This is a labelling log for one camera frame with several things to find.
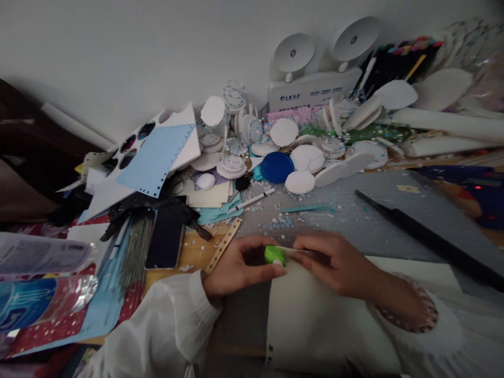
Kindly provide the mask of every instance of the person's right hand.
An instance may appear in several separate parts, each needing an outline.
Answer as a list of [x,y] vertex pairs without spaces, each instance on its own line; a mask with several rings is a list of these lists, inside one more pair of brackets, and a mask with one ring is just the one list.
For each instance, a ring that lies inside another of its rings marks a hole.
[[292,259],[339,295],[378,305],[409,324],[425,324],[425,306],[406,281],[378,268],[340,233],[318,231],[298,236],[293,247],[329,257],[328,264],[302,252],[295,252]]
[[329,257],[329,264],[296,252],[293,260],[313,273],[339,295],[374,300],[374,286],[381,280],[383,271],[366,259],[340,233],[313,231],[298,236],[294,249],[309,249]]

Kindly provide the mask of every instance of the black phone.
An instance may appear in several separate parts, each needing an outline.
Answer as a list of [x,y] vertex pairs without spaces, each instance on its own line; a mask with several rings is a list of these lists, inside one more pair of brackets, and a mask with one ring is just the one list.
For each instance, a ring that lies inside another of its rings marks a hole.
[[[186,203],[186,196],[177,197]],[[184,243],[185,224],[170,213],[158,212],[152,231],[146,269],[173,269],[179,265]]]

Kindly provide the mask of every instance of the cutting mat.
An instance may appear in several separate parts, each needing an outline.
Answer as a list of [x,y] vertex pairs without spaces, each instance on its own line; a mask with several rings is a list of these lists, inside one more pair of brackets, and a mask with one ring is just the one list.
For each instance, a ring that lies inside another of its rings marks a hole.
[[[401,191],[398,185],[415,187],[420,193]],[[359,189],[385,206],[401,209],[468,254],[504,274],[502,252],[445,196],[436,183],[417,173],[393,171],[358,174],[316,188],[311,196],[305,197],[285,193],[283,185],[274,187],[276,193],[261,200],[261,204],[250,205],[249,210],[242,214],[243,222],[237,236],[267,233],[282,245],[290,247],[296,235],[310,229],[339,231],[366,255],[444,262],[357,198],[354,191]],[[262,191],[263,188],[256,184],[245,194],[245,199]],[[304,214],[283,214],[286,223],[291,223],[293,227],[280,222],[284,227],[280,225],[270,229],[272,224],[278,224],[281,208],[320,203],[332,203],[332,207]],[[503,301],[502,295],[477,285],[455,269],[454,273],[464,292]],[[264,347],[268,298],[268,283],[226,298],[222,327],[225,344]]]

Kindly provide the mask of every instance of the blue paper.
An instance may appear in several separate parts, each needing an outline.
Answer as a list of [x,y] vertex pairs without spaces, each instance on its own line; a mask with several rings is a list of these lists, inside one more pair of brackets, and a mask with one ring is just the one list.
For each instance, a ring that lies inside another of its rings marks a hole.
[[157,127],[115,180],[119,184],[159,198],[161,187],[173,163],[184,148],[194,124]]
[[[250,156],[252,156],[253,158],[257,158],[257,155],[253,154],[252,153],[252,150],[250,149],[250,147],[248,148],[248,152],[250,153]],[[257,167],[254,168],[254,181],[266,181],[264,180],[264,177],[263,177],[263,174],[261,172],[261,165],[258,165]]]
[[113,260],[108,259],[103,264],[99,277],[98,289],[89,302],[88,311],[86,312],[86,317],[84,318],[80,332],[74,336],[15,354],[13,357],[103,336],[112,331],[119,321],[121,308],[124,304],[124,296],[121,295],[121,291],[117,288],[117,281],[122,262],[126,255],[130,230],[131,224],[128,225],[124,233],[124,239],[116,258]]
[[220,208],[202,207],[199,212],[198,223],[200,225],[206,225],[208,223],[215,223],[240,215],[243,213],[243,209],[235,211],[229,215],[227,212],[230,208],[242,204],[241,197],[242,195],[238,193],[231,202],[223,204]]

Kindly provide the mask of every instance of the blue bottle cap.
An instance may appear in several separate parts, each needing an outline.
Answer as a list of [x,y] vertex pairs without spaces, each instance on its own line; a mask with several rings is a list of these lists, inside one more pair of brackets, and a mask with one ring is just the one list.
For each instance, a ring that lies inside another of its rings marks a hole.
[[262,176],[272,184],[283,184],[287,176],[294,172],[294,163],[281,152],[267,154],[261,163]]

